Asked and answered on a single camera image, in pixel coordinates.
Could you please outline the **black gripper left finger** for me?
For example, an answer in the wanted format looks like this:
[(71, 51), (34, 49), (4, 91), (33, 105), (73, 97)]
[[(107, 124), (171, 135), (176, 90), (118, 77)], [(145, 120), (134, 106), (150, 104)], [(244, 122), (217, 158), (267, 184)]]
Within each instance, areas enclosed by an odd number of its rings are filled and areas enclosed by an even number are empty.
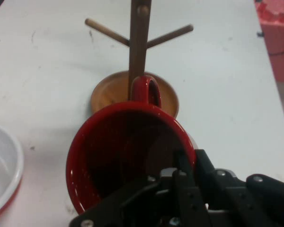
[(179, 218), (182, 227), (210, 226), (208, 213), (193, 167), (182, 150), (173, 154), (171, 176), (140, 177), (78, 215), (71, 227), (157, 227), (168, 218)]

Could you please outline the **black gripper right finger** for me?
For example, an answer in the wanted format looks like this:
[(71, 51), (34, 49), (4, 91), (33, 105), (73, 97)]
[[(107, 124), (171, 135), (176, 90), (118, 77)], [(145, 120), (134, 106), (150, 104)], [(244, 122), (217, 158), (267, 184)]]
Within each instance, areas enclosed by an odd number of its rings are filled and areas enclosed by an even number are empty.
[(224, 210), (235, 226), (284, 227), (284, 183), (263, 174), (240, 180), (232, 171), (214, 168), (208, 155), (197, 149), (195, 177), (211, 210)]

